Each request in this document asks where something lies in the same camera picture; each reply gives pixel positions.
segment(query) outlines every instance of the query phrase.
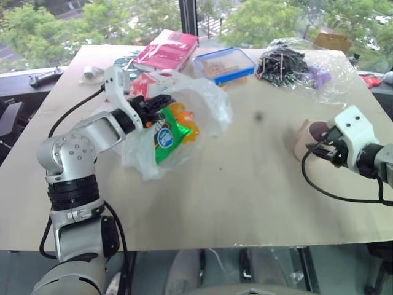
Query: green snack package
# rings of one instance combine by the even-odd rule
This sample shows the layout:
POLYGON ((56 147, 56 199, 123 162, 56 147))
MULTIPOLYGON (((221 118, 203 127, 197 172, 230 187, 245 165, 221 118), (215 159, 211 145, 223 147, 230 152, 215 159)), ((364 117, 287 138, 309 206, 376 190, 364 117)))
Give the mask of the green snack package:
POLYGON ((191 134, 191 129, 176 122, 169 106, 162 109, 165 120, 157 125, 157 132, 154 134, 155 162, 157 164, 164 161, 182 143, 183 138, 191 134))

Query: red object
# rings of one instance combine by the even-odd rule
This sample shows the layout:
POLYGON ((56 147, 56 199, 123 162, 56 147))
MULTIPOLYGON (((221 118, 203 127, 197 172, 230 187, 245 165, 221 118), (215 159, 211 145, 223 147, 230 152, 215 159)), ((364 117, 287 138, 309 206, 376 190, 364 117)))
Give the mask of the red object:
POLYGON ((364 82, 366 82, 368 84, 368 88, 372 88, 374 86, 379 86, 382 83, 382 79, 376 77, 373 74, 366 74, 366 75, 359 75, 364 82))
POLYGON ((173 69, 179 71, 198 47, 198 36, 164 29, 134 59, 133 65, 143 71, 173 69))

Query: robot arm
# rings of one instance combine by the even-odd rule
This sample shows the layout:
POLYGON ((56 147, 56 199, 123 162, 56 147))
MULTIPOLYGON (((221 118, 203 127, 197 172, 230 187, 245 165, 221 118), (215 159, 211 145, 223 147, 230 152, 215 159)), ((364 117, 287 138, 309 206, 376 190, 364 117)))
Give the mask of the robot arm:
POLYGON ((357 107, 339 113, 328 127, 332 129, 323 144, 333 149, 318 146, 313 150, 315 155, 364 177, 380 178, 393 187, 393 144, 380 145, 373 125, 357 107))
POLYGON ((47 172, 50 218, 56 256, 61 262, 34 287, 34 295, 102 294, 106 261, 117 252, 119 238, 112 216, 101 215, 104 200, 95 178, 95 159, 126 134, 162 119, 159 110, 169 95, 149 101, 143 96, 129 103, 129 78, 112 66, 105 72, 105 91, 115 109, 78 123, 70 132, 45 140, 38 161, 47 172))

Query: purple object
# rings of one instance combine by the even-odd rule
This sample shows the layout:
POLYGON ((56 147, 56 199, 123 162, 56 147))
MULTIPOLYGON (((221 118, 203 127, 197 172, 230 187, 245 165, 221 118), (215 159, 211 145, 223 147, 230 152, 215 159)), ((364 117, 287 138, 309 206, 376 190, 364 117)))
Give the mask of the purple object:
POLYGON ((309 66, 308 73, 303 76, 304 79, 314 81, 314 88, 319 90, 322 86, 332 80, 330 73, 320 66, 309 66))

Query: round logo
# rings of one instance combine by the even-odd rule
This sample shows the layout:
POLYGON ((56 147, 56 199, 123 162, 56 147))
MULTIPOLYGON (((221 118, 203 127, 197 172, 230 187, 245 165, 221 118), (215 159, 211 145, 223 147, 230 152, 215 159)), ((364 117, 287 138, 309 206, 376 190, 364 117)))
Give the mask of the round logo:
POLYGON ((168 128, 162 128, 157 136, 158 144, 162 148, 168 148, 173 144, 173 134, 168 128))

